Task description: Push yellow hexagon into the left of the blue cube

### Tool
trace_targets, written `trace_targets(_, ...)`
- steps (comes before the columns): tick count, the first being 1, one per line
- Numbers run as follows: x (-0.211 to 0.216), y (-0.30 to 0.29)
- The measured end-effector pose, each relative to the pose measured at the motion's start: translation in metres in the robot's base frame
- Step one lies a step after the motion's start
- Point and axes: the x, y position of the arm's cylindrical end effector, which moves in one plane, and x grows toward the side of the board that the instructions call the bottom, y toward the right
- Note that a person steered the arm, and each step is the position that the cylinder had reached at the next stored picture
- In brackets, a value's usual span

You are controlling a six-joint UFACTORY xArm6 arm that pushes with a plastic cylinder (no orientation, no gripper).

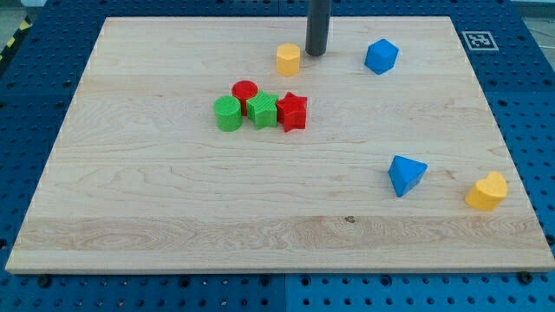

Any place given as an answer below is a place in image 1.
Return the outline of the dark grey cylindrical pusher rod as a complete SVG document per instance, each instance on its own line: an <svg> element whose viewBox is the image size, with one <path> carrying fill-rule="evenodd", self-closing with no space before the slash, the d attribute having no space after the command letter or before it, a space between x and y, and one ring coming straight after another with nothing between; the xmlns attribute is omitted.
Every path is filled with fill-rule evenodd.
<svg viewBox="0 0 555 312"><path fill-rule="evenodd" d="M327 49L330 28L330 0L310 0L307 9L305 52L322 56Z"/></svg>

